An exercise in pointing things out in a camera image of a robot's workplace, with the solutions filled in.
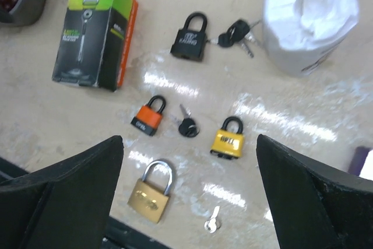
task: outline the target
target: gold padlock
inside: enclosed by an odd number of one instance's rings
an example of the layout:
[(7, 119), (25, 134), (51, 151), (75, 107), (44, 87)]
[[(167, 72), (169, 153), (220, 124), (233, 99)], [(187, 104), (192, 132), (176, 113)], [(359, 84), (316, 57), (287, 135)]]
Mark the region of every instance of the gold padlock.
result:
[[(146, 182), (147, 176), (154, 166), (161, 164), (169, 175), (168, 184), (164, 191)], [(158, 223), (170, 199), (171, 188), (174, 183), (174, 171), (171, 164), (165, 160), (155, 160), (147, 167), (141, 179), (138, 179), (135, 188), (128, 200), (128, 205), (139, 214), (148, 218), (153, 223)]]
[[(227, 131), (228, 124), (232, 121), (238, 124), (238, 130), (235, 134)], [(217, 131), (210, 153), (228, 160), (241, 157), (244, 144), (243, 130), (244, 124), (238, 117), (228, 117), (221, 129)]]

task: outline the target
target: padlock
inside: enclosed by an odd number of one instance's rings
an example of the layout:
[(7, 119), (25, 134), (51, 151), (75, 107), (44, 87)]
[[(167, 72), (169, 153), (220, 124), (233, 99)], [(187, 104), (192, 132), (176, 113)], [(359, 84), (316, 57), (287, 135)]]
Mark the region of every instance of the padlock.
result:
[[(157, 99), (162, 101), (161, 108), (157, 112), (152, 109), (152, 104)], [(153, 96), (149, 102), (141, 107), (140, 111), (131, 121), (131, 124), (142, 132), (153, 136), (162, 120), (162, 112), (166, 107), (166, 99), (163, 96)]]
[[(200, 31), (189, 29), (191, 20), (195, 17), (200, 17), (203, 20)], [(175, 43), (171, 48), (171, 53), (177, 58), (190, 59), (192, 61), (201, 61), (203, 51), (207, 42), (206, 35), (207, 17), (205, 14), (195, 12), (191, 14), (185, 21), (184, 28), (179, 29)]]
[[(228, 124), (232, 121), (238, 124), (236, 133), (227, 131)], [(228, 117), (224, 121), (221, 129), (217, 131), (210, 153), (228, 160), (240, 158), (242, 156), (242, 146), (244, 144), (243, 130), (244, 124), (238, 117)]]
[[(164, 191), (151, 185), (146, 181), (151, 169), (157, 164), (161, 164), (168, 171), (168, 184)], [(153, 223), (158, 223), (170, 199), (169, 194), (174, 183), (174, 171), (171, 164), (165, 160), (155, 160), (151, 162), (141, 179), (138, 179), (135, 188), (128, 200), (128, 205), (139, 214), (148, 218)]]

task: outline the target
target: product box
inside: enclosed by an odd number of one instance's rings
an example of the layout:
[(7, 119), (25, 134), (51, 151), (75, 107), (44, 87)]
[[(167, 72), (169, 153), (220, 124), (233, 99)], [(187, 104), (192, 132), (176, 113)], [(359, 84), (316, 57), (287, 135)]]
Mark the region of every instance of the product box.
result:
[(136, 0), (69, 0), (52, 80), (120, 87), (137, 9)]

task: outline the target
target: beige tabletop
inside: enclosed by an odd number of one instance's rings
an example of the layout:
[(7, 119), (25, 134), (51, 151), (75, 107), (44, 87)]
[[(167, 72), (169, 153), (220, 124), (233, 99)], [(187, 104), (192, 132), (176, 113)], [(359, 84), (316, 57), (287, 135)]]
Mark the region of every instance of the beige tabletop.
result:
[[(280, 72), (256, 46), (254, 59), (239, 47), (213, 45), (202, 63), (169, 54), (191, 12), (207, 14), (211, 38), (238, 18), (259, 19), (263, 0), (138, 0), (125, 83), (115, 93), (51, 81), (67, 1), (47, 0), (30, 27), (0, 29), (0, 155), (34, 171), (121, 135), (125, 156), (111, 215), (173, 249), (279, 247), (257, 166), (259, 134), (342, 170), (356, 146), (373, 146), (372, 0), (360, 0), (359, 25), (302, 79)], [(260, 27), (254, 32), (261, 37)], [(151, 138), (129, 123), (154, 94), (168, 104)], [(196, 138), (181, 137), (171, 119), (181, 117), (180, 103), (200, 125)], [(218, 159), (210, 147), (233, 114), (244, 122), (243, 156)], [(126, 203), (147, 164), (158, 158), (174, 164), (177, 180), (154, 225)], [(167, 181), (159, 171), (150, 179)], [(203, 224), (217, 205), (222, 227), (210, 234)]]

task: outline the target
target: black padlock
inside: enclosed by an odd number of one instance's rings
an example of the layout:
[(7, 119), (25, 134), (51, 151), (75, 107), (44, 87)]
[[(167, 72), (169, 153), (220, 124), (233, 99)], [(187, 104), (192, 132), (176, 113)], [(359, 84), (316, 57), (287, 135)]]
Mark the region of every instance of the black padlock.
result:
[[(189, 29), (191, 20), (195, 17), (200, 17), (203, 20), (200, 31)], [(184, 27), (179, 29), (175, 43), (171, 48), (171, 53), (177, 58), (190, 59), (192, 61), (201, 61), (203, 51), (207, 42), (206, 35), (207, 17), (205, 14), (195, 12), (191, 14), (185, 21)]]

